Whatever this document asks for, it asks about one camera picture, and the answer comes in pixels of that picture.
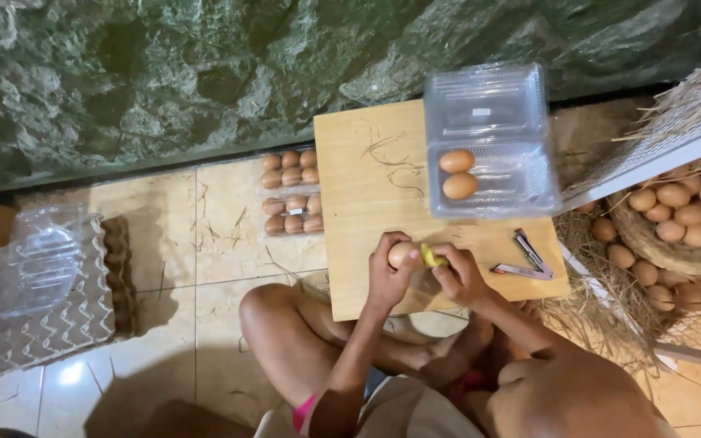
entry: rock surface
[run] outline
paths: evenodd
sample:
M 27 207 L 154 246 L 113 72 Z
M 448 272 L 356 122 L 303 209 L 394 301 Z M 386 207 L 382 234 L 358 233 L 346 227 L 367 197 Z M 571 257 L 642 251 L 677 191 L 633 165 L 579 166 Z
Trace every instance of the rock surface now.
M 701 2 L 0 0 L 0 190 L 306 140 L 509 60 L 551 100 L 681 79 Z

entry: wooden board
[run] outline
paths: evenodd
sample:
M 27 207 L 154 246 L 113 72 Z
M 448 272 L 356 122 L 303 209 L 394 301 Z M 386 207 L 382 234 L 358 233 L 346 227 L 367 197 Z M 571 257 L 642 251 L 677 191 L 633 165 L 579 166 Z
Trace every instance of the wooden board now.
M 315 127 L 335 320 L 358 318 L 368 293 L 368 256 L 380 234 L 394 230 L 417 241 L 452 242 L 471 250 L 486 282 L 511 301 L 570 292 L 550 217 L 447 222 L 429 215 L 421 101 L 319 115 Z M 375 144 L 376 159 L 366 152 Z M 519 227 L 554 270 L 553 281 L 488 271 L 498 263 L 530 266 L 512 240 Z M 427 281 L 411 287 L 394 314 L 455 307 Z

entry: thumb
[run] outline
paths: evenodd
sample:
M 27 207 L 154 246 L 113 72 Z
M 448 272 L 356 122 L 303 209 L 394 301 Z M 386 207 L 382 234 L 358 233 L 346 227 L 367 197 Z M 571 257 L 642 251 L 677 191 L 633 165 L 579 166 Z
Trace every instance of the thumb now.
M 421 257 L 421 253 L 417 249 L 413 249 L 408 254 L 402 257 L 402 264 L 398 270 L 396 270 L 396 276 L 406 277 L 408 280 L 413 275 L 413 273 L 424 264 L 424 259 Z
M 439 281 L 440 285 L 443 286 L 443 291 L 449 294 L 456 293 L 461 288 L 461 284 L 456 280 L 456 276 L 453 275 L 453 271 L 443 265 L 439 265 L 432 268 L 432 274 L 434 278 Z

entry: yellow sponge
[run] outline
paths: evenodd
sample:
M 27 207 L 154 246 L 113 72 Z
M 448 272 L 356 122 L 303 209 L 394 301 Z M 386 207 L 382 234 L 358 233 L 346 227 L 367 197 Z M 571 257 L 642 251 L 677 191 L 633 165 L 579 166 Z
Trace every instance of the yellow sponge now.
M 446 260 L 445 257 L 435 257 L 432 248 L 429 248 L 429 245 L 425 243 L 421 244 L 421 257 L 424 258 L 424 264 L 426 266 L 448 266 L 448 260 Z

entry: person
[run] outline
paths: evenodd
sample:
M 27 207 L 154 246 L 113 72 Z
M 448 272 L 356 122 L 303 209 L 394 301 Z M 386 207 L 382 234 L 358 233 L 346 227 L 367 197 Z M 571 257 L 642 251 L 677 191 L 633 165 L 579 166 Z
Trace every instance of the person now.
M 356 322 L 285 284 L 242 299 L 241 328 L 264 373 L 293 408 L 268 412 L 257 437 L 440 436 L 467 438 L 671 438 L 677 436 L 634 379 L 538 320 L 533 303 L 510 303 L 484 281 L 469 251 L 433 252 L 443 291 L 471 318 L 460 333 L 410 344 L 383 333 L 418 251 L 388 263 L 403 232 L 383 233 L 369 257 L 369 294 Z M 405 374 L 417 373 L 417 377 Z

